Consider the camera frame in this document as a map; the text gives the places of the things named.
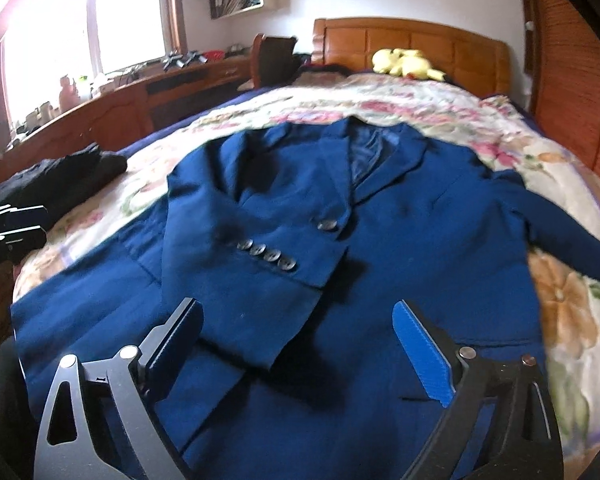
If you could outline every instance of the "blue blazer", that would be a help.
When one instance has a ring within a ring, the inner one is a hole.
[[[167,196],[13,305],[32,412],[62,355],[109,358],[190,296],[202,341],[155,411],[196,478],[400,478],[442,409],[392,307],[416,301],[483,355],[543,361],[528,243],[600,280],[600,242],[517,173],[407,124],[213,140]]]

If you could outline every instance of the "wooden wardrobe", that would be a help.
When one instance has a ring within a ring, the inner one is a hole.
[[[568,0],[523,0],[530,111],[600,176],[600,41]]]

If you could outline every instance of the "stuffed animal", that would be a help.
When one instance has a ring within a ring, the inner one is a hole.
[[[445,73],[434,70],[420,50],[384,48],[378,50],[371,61],[374,64],[374,71],[381,74],[401,75],[412,79],[445,80]]]

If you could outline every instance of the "window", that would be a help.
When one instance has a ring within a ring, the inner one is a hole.
[[[163,56],[160,0],[27,0],[4,38],[6,93],[13,122],[50,101],[59,79],[92,79]]]

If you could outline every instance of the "chair backrest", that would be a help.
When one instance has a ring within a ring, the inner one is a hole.
[[[258,34],[251,48],[251,78],[254,88],[288,81],[298,69],[294,48],[298,38],[277,38]]]

